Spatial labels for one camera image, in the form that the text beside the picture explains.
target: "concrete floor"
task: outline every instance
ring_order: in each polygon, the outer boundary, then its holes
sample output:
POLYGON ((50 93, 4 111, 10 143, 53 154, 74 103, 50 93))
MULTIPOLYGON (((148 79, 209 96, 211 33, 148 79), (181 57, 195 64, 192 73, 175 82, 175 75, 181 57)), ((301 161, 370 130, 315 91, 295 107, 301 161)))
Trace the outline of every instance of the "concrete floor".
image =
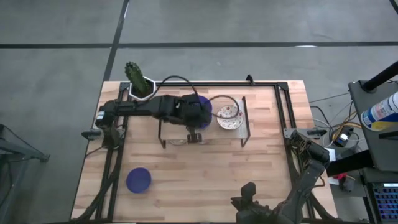
MULTIPOLYGON (((123 0, 0 0, 0 44, 112 43, 123 0)), ((388 0, 134 0, 120 43, 398 41, 388 0)), ((110 49, 0 49, 0 123, 51 154, 32 161, 14 223, 68 220, 110 49)), ((398 47, 118 49, 110 80, 137 62, 161 80, 305 80, 309 100, 347 91, 397 60, 398 47)), ((332 118, 348 95, 314 103, 332 118)), ((342 121, 348 110, 336 122, 342 121)), ((314 117, 321 119, 319 112, 314 117)), ((365 218, 360 198, 339 217, 365 218)))

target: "power cord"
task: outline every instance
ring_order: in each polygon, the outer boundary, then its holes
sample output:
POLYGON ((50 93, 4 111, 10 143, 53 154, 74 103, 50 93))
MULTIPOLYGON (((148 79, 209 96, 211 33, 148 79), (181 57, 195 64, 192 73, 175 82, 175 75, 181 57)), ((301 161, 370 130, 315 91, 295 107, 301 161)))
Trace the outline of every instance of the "power cord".
POLYGON ((322 101, 322 100, 328 100, 328 99, 332 99, 332 98, 335 98, 335 97, 344 96, 344 95, 347 95, 347 94, 349 94, 349 93, 343 93, 343 94, 339 94, 339 95, 335 95, 335 96, 331 96, 331 97, 322 98, 322 99, 319 99, 319 100, 313 100, 313 101, 310 101, 310 103, 314 103, 314 102, 318 102, 318 101, 322 101))
MULTIPOLYGON (((161 81, 161 83, 159 84, 159 86, 156 88, 155 92, 154 92, 148 99, 146 99, 146 101, 142 102, 141 105, 144 105, 144 104, 148 103, 149 100, 151 100, 151 99, 156 95, 156 93, 159 91, 159 89, 162 87, 162 85, 163 85, 167 80, 169 80, 169 79, 171 79, 171 78, 179 78, 179 79, 181 79, 181 80, 186 81, 188 84, 190 84, 190 86, 191 86, 193 92, 195 93, 195 95, 196 95, 196 97, 197 97, 197 100, 198 100, 198 103, 199 103, 200 107, 203 109, 203 104, 202 104, 202 102, 201 102, 200 99, 199 99, 199 94, 198 94, 196 88, 193 86, 193 83, 192 83, 190 80, 188 80, 188 79, 186 79, 186 78, 184 78, 184 77, 181 77, 181 76, 179 76, 179 75, 171 75, 171 76, 166 77, 165 79, 163 79, 163 81, 161 81)), ((217 95, 217 96, 214 96, 214 97, 210 98, 209 101, 214 100, 214 99, 216 99, 216 98, 221 98, 221 97, 228 98, 228 99, 230 99, 230 100, 232 100, 232 101, 234 102, 234 104, 236 105, 236 107, 237 107, 237 109, 238 109, 238 110, 236 111, 236 114, 234 114, 233 116, 227 117, 227 118, 222 117, 222 116, 218 116, 217 114, 213 114, 213 113, 211 113, 211 115, 213 115, 213 116, 215 116, 215 117, 217 117, 217 118, 222 118, 222 119, 232 119, 232 118, 237 117, 237 115, 239 115, 239 105, 238 105, 238 102, 237 102, 234 98, 232 98, 231 96, 227 96, 227 95, 217 95)))
MULTIPOLYGON (((329 129, 329 142, 330 142, 330 143, 329 143, 328 145, 325 144, 326 136, 324 136, 324 137, 322 138, 322 145, 323 145, 324 147, 331 146, 331 145, 334 143, 334 141, 336 140, 336 137, 338 136, 338 135, 336 135, 336 134, 337 134, 337 133, 340 133, 344 126, 351 126, 351 127, 359 128, 359 129, 362 128, 362 126, 361 126, 360 124, 355 123, 355 122, 352 122, 352 120, 357 116, 356 111, 351 112, 351 111, 353 110, 353 101, 351 101, 351 102, 348 103, 346 106, 344 106, 344 108, 343 108, 342 110, 340 110, 340 111, 337 113, 337 115, 340 114, 340 113, 341 113, 346 107, 348 107, 348 106, 349 106, 349 115, 348 115, 348 117, 345 118, 344 121, 343 121, 342 123, 336 124, 336 125, 334 125, 334 126, 332 126, 332 125, 330 124, 330 122, 327 120, 327 118, 326 118, 326 116, 325 116, 325 114, 324 114, 324 112, 322 111, 321 108, 319 108, 318 106, 311 106, 312 108, 318 109, 318 110, 321 112, 322 116, 324 117, 324 119, 325 119, 325 121, 326 121, 326 122, 324 122, 324 121, 321 121, 321 120, 319 120, 319 119, 313 119, 314 121, 318 121, 318 122, 323 123, 324 125, 326 125, 326 126, 319 126, 319 125, 316 125, 316 127, 319 127, 319 128, 328 128, 328 129, 329 129)), ((349 141, 355 141, 355 142, 356 142, 356 145, 358 145, 358 144, 361 142, 361 140, 363 140, 363 139, 360 139, 357 133, 353 133, 353 134, 355 134, 355 135, 357 136, 357 140, 349 139, 349 141)))
POLYGON ((100 149, 103 149, 103 148, 104 148, 104 147, 101 146, 101 147, 99 147, 99 148, 97 148, 97 149, 92 150, 91 152, 89 152, 89 153, 86 154, 85 158, 87 158, 90 154, 92 154, 92 153, 94 153, 94 152, 96 152, 96 151, 98 151, 98 150, 100 150, 100 149))

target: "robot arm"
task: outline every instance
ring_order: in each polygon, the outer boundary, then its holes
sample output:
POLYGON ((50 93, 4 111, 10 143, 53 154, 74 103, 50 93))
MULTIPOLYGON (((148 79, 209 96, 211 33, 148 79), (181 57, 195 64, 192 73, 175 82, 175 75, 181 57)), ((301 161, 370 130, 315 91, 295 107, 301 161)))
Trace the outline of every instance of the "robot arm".
POLYGON ((209 112, 198 102, 195 94, 183 96, 155 96, 149 101, 107 101, 99 108, 95 125, 104 132, 103 145, 116 147, 119 133, 113 123, 118 116, 152 116, 172 124, 197 128, 209 123, 209 112))
POLYGON ((300 223, 302 207, 310 196, 319 176, 329 164, 329 153, 326 149, 306 139, 298 132, 294 132, 288 140, 288 144, 297 152, 301 151, 307 155, 307 166, 296 181, 286 200, 271 210, 268 206, 262 206, 253 202, 256 194, 256 185, 249 182, 241 188, 241 197, 233 197, 232 205, 238 210, 236 223, 278 223, 295 224, 300 223))

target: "black metal frame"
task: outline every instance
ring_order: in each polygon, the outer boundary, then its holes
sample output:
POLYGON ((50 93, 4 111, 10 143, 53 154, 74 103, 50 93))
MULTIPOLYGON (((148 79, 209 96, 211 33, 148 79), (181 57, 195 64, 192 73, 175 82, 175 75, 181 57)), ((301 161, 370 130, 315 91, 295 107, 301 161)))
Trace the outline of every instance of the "black metal frame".
MULTIPOLYGON (((283 129, 287 128, 286 120, 285 120, 285 116, 284 116, 285 115, 284 108, 282 105, 282 98, 280 95, 280 91, 283 91, 284 95, 285 95, 285 99, 286 99, 287 112, 288 112, 289 119, 290 119, 290 125, 292 128, 296 128, 293 106, 292 106, 292 102, 290 99, 290 93, 289 93, 289 88, 288 88, 287 82, 254 82, 254 80, 252 79, 252 77, 250 75, 248 75, 246 80, 247 81, 242 81, 242 82, 195 82, 194 85, 197 87, 199 87, 199 86, 220 86, 220 87, 235 86, 235 87, 253 87, 253 88, 259 88, 259 87, 274 88, 275 98, 276 98, 277 107, 278 107, 278 114, 279 114, 279 119, 280 119, 281 133, 283 133, 283 129)), ((122 100, 125 90, 127 90, 127 86, 128 85, 125 85, 125 83, 123 83, 123 82, 120 84, 118 100, 122 100)), ((185 83, 185 82, 166 82, 166 83, 162 84, 162 86, 183 87, 183 86, 190 86, 190 84, 185 83)), ((248 120, 248 113, 247 113, 246 105, 245 105, 245 110, 246 110, 245 111, 246 124, 248 126, 249 120, 248 120)), ((114 125, 117 125, 118 121, 119 121, 119 118, 117 118, 114 125)), ((128 122, 128 117, 124 117, 123 118, 123 128, 126 131, 127 131, 127 122, 128 122)), ((243 141, 243 139, 241 139, 242 146, 244 146, 247 143, 247 141, 250 137, 250 129, 249 128, 248 128, 248 131, 249 131, 248 138, 245 139, 244 141, 243 141)), ((159 128, 158 135, 159 135, 158 137, 159 137, 160 143, 162 144, 162 146, 165 146, 165 141, 160 138, 160 128, 159 128)), ((284 146, 285 146, 285 151, 286 151, 287 164, 288 164, 288 168, 289 168, 290 180, 291 180, 291 184, 293 186, 296 181, 296 178, 298 177, 298 175, 297 175, 298 172, 294 166, 292 151, 289 147, 287 147, 286 138, 284 137, 283 134, 281 134, 281 136, 284 139, 284 146)), ((103 222, 109 223, 109 222, 112 222, 112 220, 113 220, 114 206, 115 206, 115 202, 116 202, 119 175, 120 175, 120 169, 121 169, 121 161, 122 161, 123 150, 124 150, 124 140, 125 140, 125 138, 122 138, 122 140, 120 141, 119 147, 117 149, 115 149, 115 151, 117 151, 117 158, 116 158, 116 163, 114 165, 114 169, 110 176, 108 176, 108 175, 109 175, 110 168, 111 168, 111 160, 112 160, 114 150, 108 150, 108 152, 107 152, 105 165, 104 165, 103 179, 101 181, 100 192, 101 191, 107 192, 108 189, 105 189, 105 187, 108 186, 108 188, 109 188, 110 187, 109 181, 111 181, 112 189, 111 189, 111 196, 110 196, 110 202, 109 202, 109 207, 108 207, 108 214, 107 214, 106 218, 102 217, 103 204, 104 204, 104 202, 103 202, 104 194, 103 194, 102 198, 99 200, 99 203, 96 205, 96 208, 95 208, 96 214, 95 214, 95 219, 93 221, 101 222, 101 220, 102 220, 103 222)), ((303 160, 300 156, 298 156, 297 159, 298 159, 298 163, 300 164, 299 171, 302 172, 303 171, 303 160)), ((314 211, 313 206, 309 202, 309 200, 307 201, 307 208, 308 208, 309 219, 310 220, 315 219, 315 214, 313 212, 314 211)))
MULTIPOLYGON (((248 132, 248 136, 246 139, 240 139, 241 140, 241 146, 244 147, 246 143, 248 142, 250 138, 250 126, 249 126, 249 117, 248 117, 248 109, 246 108, 246 97, 242 97, 243 101, 243 106, 244 106, 244 119, 246 120, 246 131, 248 132)), ((195 130, 189 130, 190 134, 195 134, 195 130)), ((162 139, 162 121, 159 121, 159 127, 157 129, 157 138, 160 141, 160 144, 162 145, 162 148, 166 148, 166 141, 162 139)))

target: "cactus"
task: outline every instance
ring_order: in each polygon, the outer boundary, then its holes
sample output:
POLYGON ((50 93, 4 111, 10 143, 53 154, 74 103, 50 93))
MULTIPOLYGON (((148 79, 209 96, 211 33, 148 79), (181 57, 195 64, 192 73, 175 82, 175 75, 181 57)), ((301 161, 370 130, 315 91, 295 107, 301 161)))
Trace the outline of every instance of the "cactus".
POLYGON ((139 69, 138 65, 134 62, 128 62, 124 67, 124 72, 127 75, 127 78, 132 83, 135 94, 139 97, 145 97, 150 94, 152 91, 150 86, 146 82, 141 69, 139 69))

